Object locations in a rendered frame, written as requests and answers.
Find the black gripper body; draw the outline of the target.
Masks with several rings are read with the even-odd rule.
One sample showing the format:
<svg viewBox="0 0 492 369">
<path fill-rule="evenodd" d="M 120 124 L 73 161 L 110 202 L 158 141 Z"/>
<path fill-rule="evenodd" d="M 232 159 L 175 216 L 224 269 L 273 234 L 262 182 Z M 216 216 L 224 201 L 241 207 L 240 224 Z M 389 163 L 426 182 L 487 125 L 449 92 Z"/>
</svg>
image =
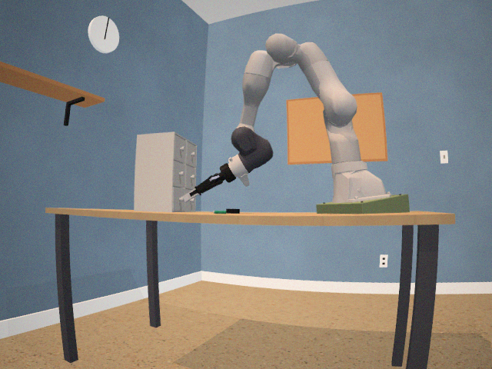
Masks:
<svg viewBox="0 0 492 369">
<path fill-rule="evenodd" d="M 234 174 L 232 173 L 231 169 L 229 168 L 228 166 L 228 163 L 222 165 L 220 167 L 220 173 L 216 174 L 215 176 L 220 176 L 219 178 L 215 179 L 215 182 L 216 183 L 217 181 L 224 181 L 226 180 L 228 183 L 232 182 L 233 180 L 236 179 L 236 177 L 234 176 Z M 225 179 L 226 178 L 226 179 Z"/>
</svg>

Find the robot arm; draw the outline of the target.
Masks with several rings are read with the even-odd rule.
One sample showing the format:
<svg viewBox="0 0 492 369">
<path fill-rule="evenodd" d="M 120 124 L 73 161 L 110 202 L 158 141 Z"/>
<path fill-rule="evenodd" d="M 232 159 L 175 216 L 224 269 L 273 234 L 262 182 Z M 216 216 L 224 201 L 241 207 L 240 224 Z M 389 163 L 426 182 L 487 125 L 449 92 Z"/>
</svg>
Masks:
<svg viewBox="0 0 492 369">
<path fill-rule="evenodd" d="M 270 36 L 265 46 L 267 51 L 251 54 L 244 71 L 244 105 L 239 128 L 231 136 L 233 146 L 240 153 L 228 160 L 234 176 L 240 178 L 247 187 L 248 174 L 273 157 L 269 141 L 254 132 L 258 107 L 268 91 L 273 70 L 298 64 L 324 105 L 324 123 L 330 143 L 334 179 L 332 202 L 391 197 L 390 192 L 386 193 L 382 180 L 367 171 L 367 163 L 361 160 L 359 142 L 352 123 L 357 113 L 356 99 L 339 81 L 322 50 L 313 42 L 299 45 L 283 34 Z"/>
</svg>

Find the beige small chest of drawers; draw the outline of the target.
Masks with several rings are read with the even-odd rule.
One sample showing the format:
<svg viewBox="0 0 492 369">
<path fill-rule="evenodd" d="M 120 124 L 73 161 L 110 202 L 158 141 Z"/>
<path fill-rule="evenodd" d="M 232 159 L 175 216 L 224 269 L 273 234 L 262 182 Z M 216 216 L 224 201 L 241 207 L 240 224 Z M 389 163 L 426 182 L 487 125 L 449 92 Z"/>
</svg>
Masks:
<svg viewBox="0 0 492 369">
<path fill-rule="evenodd" d="M 135 199 L 134 211 L 154 212 L 194 212 L 173 211 L 173 187 L 189 187 L 173 184 L 175 135 L 196 146 L 176 132 L 137 135 L 135 157 Z M 175 185 L 175 186 L 174 186 Z"/>
</svg>

